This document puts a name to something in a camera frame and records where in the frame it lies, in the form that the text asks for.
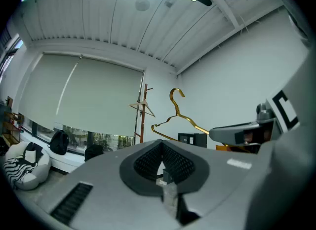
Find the white ceiling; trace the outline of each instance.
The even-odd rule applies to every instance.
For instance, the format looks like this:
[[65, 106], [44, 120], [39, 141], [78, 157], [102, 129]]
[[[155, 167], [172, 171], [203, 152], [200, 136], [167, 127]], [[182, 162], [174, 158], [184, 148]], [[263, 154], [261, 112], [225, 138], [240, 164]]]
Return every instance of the white ceiling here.
[[30, 41], [82, 38], [120, 45], [180, 73], [280, 0], [26, 0], [17, 9]]

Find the window blind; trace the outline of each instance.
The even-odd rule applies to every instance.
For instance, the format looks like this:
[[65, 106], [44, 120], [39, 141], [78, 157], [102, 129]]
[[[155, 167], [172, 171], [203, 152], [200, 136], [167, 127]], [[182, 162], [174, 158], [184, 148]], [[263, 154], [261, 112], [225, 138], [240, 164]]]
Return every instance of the window blind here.
[[56, 122], [97, 133], [134, 136], [142, 72], [82, 58], [73, 71]]
[[60, 96], [78, 60], [79, 57], [43, 55], [25, 85], [19, 112], [53, 130]]

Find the wooden coat rack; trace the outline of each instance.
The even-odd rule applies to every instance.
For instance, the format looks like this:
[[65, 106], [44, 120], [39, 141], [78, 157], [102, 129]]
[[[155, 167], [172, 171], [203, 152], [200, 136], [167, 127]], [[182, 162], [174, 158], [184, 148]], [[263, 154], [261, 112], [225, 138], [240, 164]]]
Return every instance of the wooden coat rack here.
[[[147, 91], [151, 90], [153, 88], [147, 88], [147, 84], [145, 84], [145, 91], [144, 91], [144, 99], [143, 101], [146, 100], [147, 98]], [[135, 133], [135, 135], [137, 135], [138, 137], [140, 137], [140, 143], [144, 142], [144, 125], [145, 125], [145, 110], [146, 110], [146, 105], [142, 105], [143, 108], [141, 110], [141, 114], [142, 114], [142, 126], [141, 126], [141, 130], [140, 130], [140, 135], [138, 133]]]

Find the vent grille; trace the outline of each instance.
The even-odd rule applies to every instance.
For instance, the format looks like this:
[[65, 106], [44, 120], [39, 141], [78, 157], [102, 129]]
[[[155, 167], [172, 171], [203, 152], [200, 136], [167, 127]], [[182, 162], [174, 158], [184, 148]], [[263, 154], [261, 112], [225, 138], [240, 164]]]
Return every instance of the vent grille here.
[[68, 225], [92, 190], [92, 185], [79, 183], [53, 210], [51, 216]]

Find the striped fabric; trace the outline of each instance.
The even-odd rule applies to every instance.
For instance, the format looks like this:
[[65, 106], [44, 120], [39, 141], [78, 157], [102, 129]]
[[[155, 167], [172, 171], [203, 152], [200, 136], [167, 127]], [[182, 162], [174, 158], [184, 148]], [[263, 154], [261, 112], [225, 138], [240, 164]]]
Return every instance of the striped fabric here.
[[8, 159], [4, 163], [3, 168], [11, 187], [15, 189], [15, 183], [17, 181], [23, 182], [25, 175], [32, 172], [37, 165], [37, 162], [31, 164], [24, 159], [23, 155], [20, 155], [16, 158]]

